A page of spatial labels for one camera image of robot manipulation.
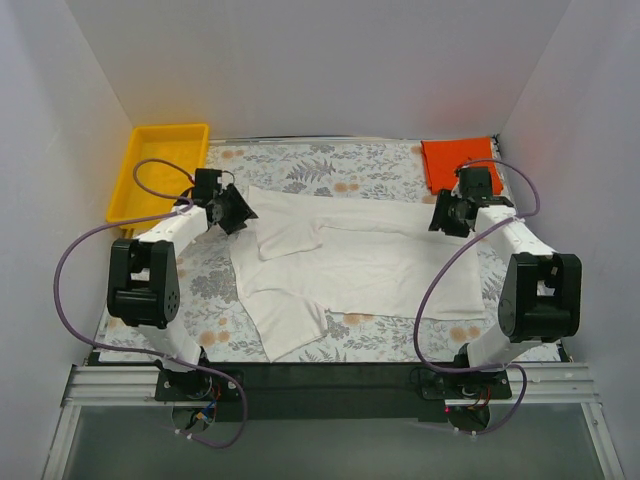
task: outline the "orange towel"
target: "orange towel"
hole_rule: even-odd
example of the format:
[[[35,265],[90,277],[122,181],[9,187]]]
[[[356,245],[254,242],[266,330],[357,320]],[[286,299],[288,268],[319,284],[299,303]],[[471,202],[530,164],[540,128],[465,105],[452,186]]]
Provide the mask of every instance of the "orange towel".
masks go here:
[[[422,156],[424,170],[427,176],[427,186],[432,194],[437,194],[443,188],[451,190],[458,181],[455,170],[469,160],[493,158],[491,139],[466,138],[463,140],[449,140],[442,142],[422,142]],[[502,182],[498,176],[494,163],[476,163],[474,166],[487,166],[491,172],[493,194],[500,195]]]

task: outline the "white cloth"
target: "white cloth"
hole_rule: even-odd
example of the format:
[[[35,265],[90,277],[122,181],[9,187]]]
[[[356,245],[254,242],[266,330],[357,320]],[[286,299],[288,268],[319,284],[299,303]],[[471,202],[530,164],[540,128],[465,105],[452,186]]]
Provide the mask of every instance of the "white cloth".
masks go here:
[[[325,311],[413,317],[466,240],[429,232],[433,205],[340,199],[250,187],[258,214],[231,246],[238,298],[271,361],[325,335]],[[449,269],[425,316],[484,316],[471,248]]]

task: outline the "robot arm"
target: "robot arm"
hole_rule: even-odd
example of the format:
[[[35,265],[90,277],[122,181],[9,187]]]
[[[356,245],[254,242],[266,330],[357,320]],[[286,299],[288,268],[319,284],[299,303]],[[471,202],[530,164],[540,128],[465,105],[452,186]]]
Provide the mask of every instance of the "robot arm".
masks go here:
[[[197,169],[191,192],[194,205],[189,210],[135,239],[118,239],[111,247],[109,314],[136,327],[154,350],[192,365],[209,366],[209,362],[176,318],[180,307],[176,258],[213,225],[230,234],[246,227],[245,220],[257,218],[233,184],[222,188],[221,175],[220,170]],[[158,362],[169,382],[185,395],[202,398],[211,389],[211,377],[168,360]]]
[[[481,233],[516,216],[508,199],[493,196],[488,168],[463,168],[458,176],[457,192],[439,193],[430,230],[466,237],[470,230]],[[578,257],[555,252],[523,220],[499,228],[487,239],[508,265],[507,275],[498,323],[461,351],[468,366],[506,365],[530,348],[575,335],[582,277]]]

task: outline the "wire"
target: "wire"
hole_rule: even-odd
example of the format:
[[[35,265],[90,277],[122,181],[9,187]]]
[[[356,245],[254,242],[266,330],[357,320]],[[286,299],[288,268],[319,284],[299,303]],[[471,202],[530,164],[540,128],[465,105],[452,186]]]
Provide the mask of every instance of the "wire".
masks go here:
[[[205,418],[205,422],[208,425],[211,425],[212,423],[215,423],[217,416],[218,416],[218,403],[216,402],[216,404],[213,406],[213,416],[212,417],[207,416]]]
[[[505,163],[505,162],[503,162],[501,160],[494,160],[494,159],[471,160],[471,161],[465,163],[464,165],[462,165],[460,168],[468,167],[469,165],[473,165],[474,163],[480,163],[480,162],[497,163],[497,164],[503,165],[503,166],[505,166],[507,168],[510,168],[511,170],[513,170],[514,172],[519,174],[527,182],[527,184],[531,188],[531,192],[533,193],[533,197],[534,197],[534,200],[535,200],[535,208],[531,212],[516,213],[516,215],[513,216],[513,217],[505,218],[504,220],[496,223],[495,225],[491,226],[490,228],[488,228],[484,232],[477,234],[472,240],[470,240],[469,242],[465,243],[462,247],[460,247],[460,249],[456,253],[454,253],[453,256],[447,261],[447,263],[444,264],[442,269],[436,274],[435,278],[433,279],[433,281],[429,285],[429,288],[427,288],[427,291],[425,292],[424,297],[422,298],[422,301],[420,302],[420,306],[418,307],[418,312],[416,313],[416,321],[415,321],[415,324],[413,326],[413,348],[414,348],[414,350],[416,352],[416,355],[418,356],[420,361],[427,368],[433,370],[434,372],[447,373],[447,374],[454,374],[455,375],[455,374],[463,374],[463,373],[482,372],[482,371],[486,371],[486,370],[504,370],[505,368],[513,368],[513,369],[516,369],[516,370],[520,371],[520,374],[522,375],[522,390],[520,391],[520,394],[518,395],[518,398],[516,399],[515,403],[513,404],[513,408],[511,408],[511,410],[509,410],[509,412],[501,420],[499,420],[495,425],[492,425],[491,427],[488,427],[485,430],[481,430],[479,432],[475,432],[475,431],[469,432],[469,431],[465,431],[465,430],[460,430],[462,433],[466,433],[468,435],[476,435],[476,434],[477,435],[484,435],[484,434],[487,434],[487,433],[494,432],[497,429],[499,429],[500,427],[502,427],[504,424],[506,424],[511,419],[511,417],[515,414],[515,412],[520,407],[520,404],[522,403],[522,400],[524,399],[524,395],[525,395],[525,393],[527,391],[527,380],[528,380],[527,379],[527,372],[525,372],[524,368],[522,368],[522,366],[518,365],[517,363],[512,363],[512,364],[509,364],[509,365],[503,365],[503,364],[497,363],[497,364],[483,365],[483,366],[480,366],[480,367],[468,367],[468,368],[440,367],[440,366],[438,366],[438,365],[436,365],[434,363],[431,363],[429,360],[426,359],[426,357],[422,353],[422,350],[420,350],[420,345],[418,344],[418,335],[419,335],[419,332],[420,332],[420,323],[422,321],[422,314],[424,313],[424,309],[425,309],[425,307],[427,305],[427,301],[431,297],[431,294],[433,293],[433,291],[434,291],[436,285],[438,284],[438,282],[440,282],[440,280],[442,279],[442,277],[444,277],[445,273],[447,273],[449,268],[451,268],[451,266],[456,262],[456,260],[458,260],[467,250],[469,250],[471,247],[473,247],[480,240],[482,240],[485,237],[488,237],[489,235],[491,235],[493,232],[499,230],[500,228],[502,228],[502,227],[504,227],[504,226],[516,221],[516,220],[524,219],[524,218],[527,218],[527,217],[533,217],[534,215],[537,215],[538,212],[540,212],[540,194],[538,193],[538,189],[534,185],[533,181],[529,178],[529,176],[527,174],[525,174],[519,168],[514,167],[513,165]],[[444,430],[441,427],[436,427],[436,426],[431,426],[431,425],[420,425],[420,427],[436,429],[436,430]]]
[[[233,174],[233,172],[230,172],[229,170],[221,170],[221,171],[222,173],[228,173],[229,175],[231,175],[231,177],[233,178],[231,183],[236,183],[236,176]]]
[[[489,400],[491,400],[491,387],[487,387],[487,399],[485,400],[484,405],[482,405],[480,408],[489,406]]]
[[[218,399],[220,398],[220,391],[222,389],[218,387],[218,395],[216,396],[216,392],[214,390],[214,387],[211,387],[211,394],[213,396],[213,400],[211,400],[211,402],[209,402],[209,405],[207,405],[206,407],[204,407],[200,413],[202,415],[204,415],[205,417],[207,416],[207,412],[209,412],[209,410],[211,410],[211,407],[217,408],[218,407]]]
[[[480,400],[482,400],[482,392],[480,392],[478,398],[474,403],[472,403],[471,405],[467,405],[467,410],[475,410],[475,407],[480,403]]]
[[[193,428],[195,426],[196,423],[198,423],[198,411],[194,410],[191,413],[191,417],[189,418],[189,423],[187,423],[187,426],[184,427],[185,430],[189,430],[190,428]]]
[[[173,195],[167,195],[164,193],[159,193],[156,192],[154,190],[151,190],[150,188],[146,187],[145,185],[143,185],[142,183],[140,183],[140,179],[138,179],[137,173],[138,173],[138,169],[142,166],[145,165],[147,163],[161,163],[163,165],[167,165],[171,168],[173,168],[174,170],[178,170],[179,172],[183,173],[191,182],[191,185],[195,185],[195,181],[193,180],[193,175],[191,175],[189,172],[187,172],[184,168],[182,168],[179,165],[176,165],[175,163],[171,163],[168,160],[163,160],[162,158],[146,158],[144,160],[140,160],[135,167],[133,167],[133,179],[136,182],[136,184],[143,189],[145,192],[150,193],[151,195],[155,195],[156,197],[161,197],[161,198],[173,198]]]
[[[160,193],[160,192],[156,192],[155,190],[152,190],[148,187],[146,187],[145,185],[143,185],[140,182],[140,179],[138,178],[138,170],[140,169],[140,167],[142,167],[143,165],[147,164],[147,163],[162,163],[164,165],[168,165],[171,168],[174,168],[175,170],[178,170],[182,173],[184,173],[185,175],[187,175],[187,177],[189,177],[191,179],[191,175],[189,174],[189,172],[187,172],[186,170],[184,170],[183,168],[178,167],[177,165],[174,165],[170,162],[167,162],[166,160],[162,160],[162,159],[157,159],[157,158],[150,158],[150,159],[146,159],[146,160],[142,160],[141,162],[139,162],[134,168],[133,168],[133,180],[135,181],[135,183],[142,188],[145,192],[150,193],[152,195],[155,195],[157,197],[160,198],[167,198],[167,199],[171,199],[171,200],[182,200],[182,201],[186,201],[187,205],[180,209],[180,210],[174,210],[172,212],[169,213],[163,213],[161,215],[151,215],[148,217],[142,217],[142,218],[135,218],[132,220],[125,220],[125,221],[121,221],[121,222],[113,222],[113,223],[106,223],[104,225],[100,225],[99,227],[95,227],[91,230],[89,230],[88,232],[80,235],[78,238],[76,238],[71,245],[69,245],[67,247],[67,249],[62,253],[62,256],[60,257],[60,260],[58,261],[58,265],[56,266],[56,271],[53,275],[53,301],[55,303],[55,307],[56,307],[56,312],[58,313],[58,317],[60,317],[60,321],[62,322],[62,325],[67,329],[67,331],[73,335],[76,339],[80,340],[81,342],[86,343],[87,345],[91,345],[93,348],[102,348],[105,350],[112,350],[114,352],[127,352],[127,353],[142,353],[145,355],[151,355],[154,357],[160,357],[164,360],[168,360],[171,361],[173,363],[176,363],[178,365],[182,365],[183,367],[187,367],[187,368],[191,368],[191,369],[195,369],[195,370],[199,370],[201,372],[205,372],[209,375],[216,375],[218,377],[221,377],[231,383],[233,383],[236,388],[238,389],[238,393],[240,394],[240,399],[242,401],[242,421],[240,423],[240,426],[238,427],[238,430],[236,431],[235,435],[228,441],[226,442],[222,442],[222,443],[218,443],[218,442],[212,442],[210,440],[206,440],[203,438],[198,438],[195,436],[192,436],[191,438],[203,445],[209,446],[211,448],[228,448],[231,445],[233,445],[234,443],[236,443],[238,441],[238,439],[240,438],[240,436],[242,435],[242,432],[245,428],[245,425],[247,423],[247,418],[249,416],[249,407],[247,404],[247,396],[244,392],[244,389],[242,388],[242,385],[240,385],[240,383],[233,378],[230,375],[227,375],[224,372],[221,372],[219,370],[215,370],[213,368],[209,368],[209,367],[203,367],[201,365],[194,365],[191,364],[189,362],[185,362],[184,360],[181,360],[179,358],[173,358],[170,357],[168,354],[166,353],[162,353],[156,350],[150,350],[150,349],[146,349],[146,348],[130,348],[130,347],[118,347],[115,345],[108,345],[106,343],[101,343],[101,342],[97,342],[89,337],[86,337],[85,335],[83,335],[82,333],[80,333],[78,330],[76,330],[73,325],[71,325],[71,322],[69,322],[69,319],[67,318],[66,314],[64,313],[64,309],[62,308],[62,301],[60,299],[60,277],[62,276],[62,269],[64,267],[65,262],[67,261],[67,259],[69,258],[69,255],[71,255],[71,252],[73,252],[73,250],[75,250],[75,248],[80,245],[82,242],[84,242],[86,239],[88,239],[89,237],[92,237],[93,235],[103,232],[105,230],[109,230],[110,228],[114,228],[114,227],[121,227],[124,225],[130,225],[132,223],[138,223],[138,222],[148,222],[148,221],[153,221],[153,220],[163,220],[165,218],[172,218],[175,217],[177,215],[180,215],[182,213],[185,213],[186,211],[188,211],[189,209],[191,209],[191,207],[193,207],[193,200],[191,200],[189,197],[181,197],[179,195],[170,195],[170,194],[166,194],[166,193]],[[179,430],[178,433],[187,436],[189,435],[187,432],[185,432],[184,430]]]
[[[181,197],[188,197],[193,192],[193,187],[187,188],[184,192],[180,194]]]

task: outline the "yellow plastic bin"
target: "yellow plastic bin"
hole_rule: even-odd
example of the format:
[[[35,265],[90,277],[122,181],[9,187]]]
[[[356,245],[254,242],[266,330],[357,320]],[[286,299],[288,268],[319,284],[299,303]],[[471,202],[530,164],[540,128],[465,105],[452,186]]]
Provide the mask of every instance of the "yellow plastic bin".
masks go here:
[[[151,195],[133,181],[133,167],[140,160],[161,158],[190,173],[204,167],[209,148],[209,126],[204,123],[186,125],[152,125],[136,127],[131,133],[127,154],[122,162],[116,188],[107,210],[107,222],[132,220],[159,215],[171,210],[174,201]],[[191,186],[182,173],[166,165],[148,163],[138,170],[140,181],[162,193],[179,195]],[[145,230],[155,222],[140,222],[123,226],[123,230]]]

